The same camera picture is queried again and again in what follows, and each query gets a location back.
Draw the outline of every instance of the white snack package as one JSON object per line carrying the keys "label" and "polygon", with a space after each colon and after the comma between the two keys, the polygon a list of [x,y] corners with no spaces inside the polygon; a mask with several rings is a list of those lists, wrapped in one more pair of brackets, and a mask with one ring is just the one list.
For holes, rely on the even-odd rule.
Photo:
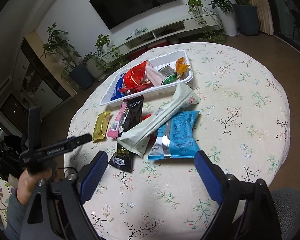
{"label": "white snack package", "polygon": [[150,134],[158,130],[181,108],[198,103],[200,103],[200,98],[194,90],[186,84],[179,83],[170,103],[161,106],[153,115],[129,131],[123,132],[121,137],[117,138],[117,142],[142,158],[146,151]]}
{"label": "white snack package", "polygon": [[165,77],[157,70],[153,68],[149,60],[146,63],[146,76],[150,79],[154,87],[159,87],[162,85]]}

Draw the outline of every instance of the potted plant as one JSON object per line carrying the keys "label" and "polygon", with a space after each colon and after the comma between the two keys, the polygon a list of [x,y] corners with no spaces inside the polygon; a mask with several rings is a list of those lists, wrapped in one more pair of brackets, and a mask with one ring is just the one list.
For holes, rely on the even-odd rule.
{"label": "potted plant", "polygon": [[188,3],[186,6],[189,6],[188,12],[190,14],[193,14],[194,17],[198,17],[202,14],[202,1],[201,0],[187,0]]}
{"label": "potted plant", "polygon": [[126,65],[128,62],[123,59],[123,55],[119,54],[119,48],[114,47],[109,39],[109,35],[99,35],[96,42],[97,51],[84,56],[87,62],[87,68],[96,78],[100,78],[101,71],[107,69],[116,70]]}
{"label": "potted plant", "polygon": [[[218,34],[211,30],[210,26],[207,24],[207,22],[204,20],[204,18],[201,15],[201,12],[204,12],[205,14],[212,14],[213,12],[203,6],[201,0],[187,0],[188,3],[186,6],[189,6],[189,14],[191,17],[196,20],[203,28],[203,37],[200,38],[200,41],[207,41],[207,42],[214,42],[214,43],[225,43],[227,41],[226,36],[224,33]],[[218,29],[223,30],[222,21],[217,15],[218,20],[215,18],[215,24],[218,26]]]}
{"label": "potted plant", "polygon": [[43,45],[43,54],[58,54],[62,57],[65,71],[68,76],[75,81],[83,89],[89,88],[94,78],[87,70],[85,63],[77,65],[74,60],[75,57],[81,57],[80,54],[74,49],[74,46],[68,43],[69,40],[64,39],[68,32],[56,30],[56,23],[50,26],[47,30],[49,34],[48,42]]}
{"label": "potted plant", "polygon": [[232,3],[229,0],[211,0],[211,4],[209,5],[220,16],[226,35],[239,36]]}
{"label": "potted plant", "polygon": [[90,52],[84,56],[83,61],[86,62],[86,66],[90,74],[97,80],[103,80],[107,74],[105,73],[102,65],[99,63],[97,57],[97,52]]}
{"label": "potted plant", "polygon": [[247,36],[258,35],[259,21],[257,7],[251,5],[250,0],[235,1],[237,4],[234,4],[233,8],[237,15],[241,32]]}

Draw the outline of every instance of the human hand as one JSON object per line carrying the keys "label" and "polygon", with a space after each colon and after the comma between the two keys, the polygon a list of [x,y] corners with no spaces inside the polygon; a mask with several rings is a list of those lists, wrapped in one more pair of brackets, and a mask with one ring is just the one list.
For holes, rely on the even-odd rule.
{"label": "human hand", "polygon": [[30,175],[28,169],[25,169],[21,174],[18,182],[17,199],[22,205],[27,205],[35,185],[39,179],[48,180],[52,176],[52,169],[48,168],[45,171]]}

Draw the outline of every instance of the white plastic tray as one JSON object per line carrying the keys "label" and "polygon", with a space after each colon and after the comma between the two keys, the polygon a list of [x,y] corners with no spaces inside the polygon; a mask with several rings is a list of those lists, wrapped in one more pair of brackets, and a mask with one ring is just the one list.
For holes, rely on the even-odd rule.
{"label": "white plastic tray", "polygon": [[159,70],[159,69],[161,69],[161,68],[163,68],[167,65],[170,65],[171,68],[176,69],[176,62],[179,58],[182,58],[182,57],[186,57],[186,64],[190,65],[190,66],[189,66],[187,72],[185,73],[185,75],[183,75],[177,81],[175,81],[173,83],[170,83],[170,84],[163,85],[163,86],[159,86],[159,87],[151,87],[151,88],[148,88],[148,89],[143,90],[141,92],[131,94],[131,95],[128,95],[128,96],[110,101],[110,99],[111,99],[111,97],[114,93],[115,86],[116,86],[121,74],[122,73],[127,73],[128,70],[131,69],[132,67],[120,71],[116,75],[116,77],[114,78],[114,80],[112,81],[110,86],[108,87],[106,93],[103,95],[103,97],[100,101],[100,105],[101,106],[109,105],[109,104],[112,104],[112,103],[120,102],[124,99],[133,98],[133,97],[140,96],[140,95],[152,92],[152,91],[157,91],[157,90],[161,90],[161,89],[164,89],[164,88],[173,87],[173,86],[178,85],[179,82],[188,83],[193,78],[193,71],[192,71],[191,64],[190,64],[189,58],[188,58],[187,53],[186,53],[185,50],[177,50],[175,52],[172,52],[172,53],[169,53],[169,54],[166,54],[166,55],[162,55],[160,57],[150,59],[149,61],[150,61],[151,65],[156,70]]}

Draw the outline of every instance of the yellow snack package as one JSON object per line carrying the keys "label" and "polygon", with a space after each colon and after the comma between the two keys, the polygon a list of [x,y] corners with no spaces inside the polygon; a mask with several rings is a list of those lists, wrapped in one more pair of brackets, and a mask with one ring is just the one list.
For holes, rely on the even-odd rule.
{"label": "yellow snack package", "polygon": [[93,130],[92,140],[95,142],[96,140],[104,139],[106,136],[106,132],[108,129],[108,124],[110,120],[111,111],[105,111],[98,115],[96,125]]}
{"label": "yellow snack package", "polygon": [[186,65],[186,57],[182,57],[176,62],[176,70],[178,73],[178,78],[180,78],[188,69],[190,65]]}

